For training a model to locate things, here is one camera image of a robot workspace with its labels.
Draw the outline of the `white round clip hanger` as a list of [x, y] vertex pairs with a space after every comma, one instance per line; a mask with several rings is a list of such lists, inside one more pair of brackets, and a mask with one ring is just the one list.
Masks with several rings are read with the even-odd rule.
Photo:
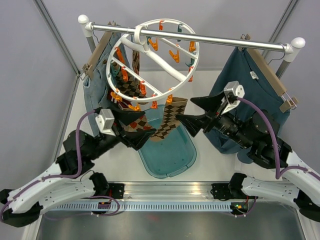
[[[144, 22], [136, 26], [138, 30], [161, 30], [165, 32], [180, 32], [185, 34], [196, 34], [194, 30], [187, 24], [176, 19], [155, 19]], [[169, 51], [170, 56], [176, 62], [180, 62], [180, 53], [185, 54], [191, 59], [191, 65], [188, 66], [188, 74], [184, 75], [162, 57], [160, 57], [156, 51], [158, 48], [158, 41], [165, 43], [166, 45], [176, 49], [176, 53], [172, 50]], [[167, 74], [173, 77], [178, 83], [165, 92], [161, 92], [155, 86], [153, 86], [146, 79], [143, 79], [139, 74], [136, 74], [129, 66], [125, 64], [125, 58], [121, 52], [119, 46], [124, 45], [125, 47], [139, 51], [140, 53], [146, 55], [148, 58], [153, 60], [158, 64]], [[152, 101], [158, 101], [161, 99], [170, 100], [173, 97], [173, 93], [180, 89], [185, 83], [190, 82], [193, 78], [193, 74], [197, 69], [200, 56], [200, 44], [199, 42], [189, 41], [189, 40], [177, 40], [164, 37], [153, 37], [153, 36], [140, 36], [136, 34], [124, 34], [116, 42], [113, 49], [110, 51], [109, 57], [106, 63], [106, 78], [109, 87], [112, 89], [111, 96], [117, 101], [122, 101], [124, 99], [135, 102], [135, 103], [152, 103]], [[113, 63], [116, 63], [120, 67], [120, 72], [122, 73], [123, 80], [128, 81], [128, 73], [130, 73], [134, 78], [139, 80], [140, 91], [144, 96], [147, 95], [147, 89], [152, 91], [153, 94], [157, 94], [156, 97], [139, 98], [139, 97], [130, 97], [120, 92], [118, 86], [116, 86], [116, 81], [113, 80], [111, 74], [111, 66]]]

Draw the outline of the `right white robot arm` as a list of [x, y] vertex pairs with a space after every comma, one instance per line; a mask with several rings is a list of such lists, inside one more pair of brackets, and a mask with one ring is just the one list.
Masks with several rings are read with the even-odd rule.
[[265, 198], [291, 206], [304, 217], [320, 220], [320, 175], [311, 169], [281, 138], [279, 124], [266, 110], [233, 93], [193, 97], [191, 102], [205, 110], [202, 115], [179, 113], [176, 118], [191, 136], [199, 131], [217, 130], [247, 149], [247, 156], [258, 166], [271, 170], [287, 184], [266, 182], [236, 172], [228, 192], [236, 199]]

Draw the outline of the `brown argyle sock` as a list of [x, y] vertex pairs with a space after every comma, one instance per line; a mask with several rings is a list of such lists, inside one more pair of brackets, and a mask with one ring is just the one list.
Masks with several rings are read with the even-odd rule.
[[166, 100], [164, 105], [163, 117], [160, 127], [150, 137], [153, 142], [163, 141], [175, 130], [180, 122], [176, 118], [178, 114], [183, 114], [187, 106], [188, 99], [183, 97], [172, 97]]
[[130, 73], [127, 74], [128, 81], [125, 82], [122, 73], [119, 73], [115, 77], [118, 89], [120, 92], [129, 97], [145, 98], [146, 96], [142, 94], [139, 83], [140, 81], [134, 78]]

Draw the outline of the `beige orange argyle sock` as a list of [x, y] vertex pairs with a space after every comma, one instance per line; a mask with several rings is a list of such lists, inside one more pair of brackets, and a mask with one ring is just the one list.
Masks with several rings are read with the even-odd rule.
[[132, 68], [137, 75], [140, 74], [140, 52], [136, 50], [132, 51]]

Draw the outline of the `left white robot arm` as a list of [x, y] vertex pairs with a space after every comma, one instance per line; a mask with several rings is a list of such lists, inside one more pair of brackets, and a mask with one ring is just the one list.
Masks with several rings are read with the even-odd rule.
[[98, 107], [86, 112], [63, 142], [64, 153], [43, 173], [17, 189], [0, 192], [0, 221], [20, 228], [37, 221], [49, 210], [79, 199], [107, 198], [110, 185], [103, 173], [94, 172], [88, 179], [77, 181], [94, 167], [94, 160], [123, 144], [139, 150], [155, 133], [154, 128], [129, 132], [131, 124], [145, 115], [144, 111]]

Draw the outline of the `teal clip front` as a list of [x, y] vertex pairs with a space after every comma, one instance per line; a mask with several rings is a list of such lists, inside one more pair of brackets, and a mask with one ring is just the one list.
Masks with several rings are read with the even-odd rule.
[[119, 74], [120, 69], [120, 67], [114, 67], [113, 65], [110, 66], [110, 72], [114, 78]]

